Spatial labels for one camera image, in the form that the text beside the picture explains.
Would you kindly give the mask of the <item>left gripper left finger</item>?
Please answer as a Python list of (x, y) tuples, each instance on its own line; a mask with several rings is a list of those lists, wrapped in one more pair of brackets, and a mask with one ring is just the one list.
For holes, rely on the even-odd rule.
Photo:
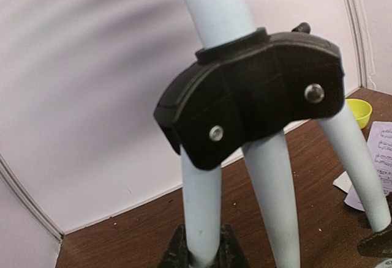
[(165, 250), (158, 268), (189, 268), (189, 251), (186, 244), (186, 229), (178, 225)]

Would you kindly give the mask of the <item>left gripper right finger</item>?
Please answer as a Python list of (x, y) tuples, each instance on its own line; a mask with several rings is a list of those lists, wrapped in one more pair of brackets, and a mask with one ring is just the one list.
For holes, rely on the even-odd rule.
[(214, 267), (246, 268), (248, 261), (230, 225), (220, 228), (220, 245)]

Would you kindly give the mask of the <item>light blue music stand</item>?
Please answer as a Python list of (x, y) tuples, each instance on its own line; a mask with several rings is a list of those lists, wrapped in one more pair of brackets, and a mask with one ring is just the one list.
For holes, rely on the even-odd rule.
[(383, 234), (390, 208), (345, 101), (339, 48), (307, 23), (269, 34), (244, 0), (184, 0), (203, 47), (160, 98), (154, 118), (181, 157), (189, 267), (214, 267), (221, 242), (221, 163), (241, 149), (278, 267), (299, 267), (300, 240), (284, 127), (315, 119)]

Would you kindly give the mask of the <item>purple sheet music page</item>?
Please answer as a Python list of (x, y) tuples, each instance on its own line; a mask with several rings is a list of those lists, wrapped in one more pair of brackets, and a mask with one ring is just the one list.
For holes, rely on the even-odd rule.
[(391, 122), (372, 123), (367, 145), (386, 196), (391, 194)]

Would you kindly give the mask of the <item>white sheet music page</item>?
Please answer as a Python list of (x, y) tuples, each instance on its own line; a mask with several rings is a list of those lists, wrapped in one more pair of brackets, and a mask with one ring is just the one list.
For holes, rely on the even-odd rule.
[(333, 185), (345, 193), (348, 193), (352, 187), (352, 181), (346, 171), (340, 174), (334, 181)]

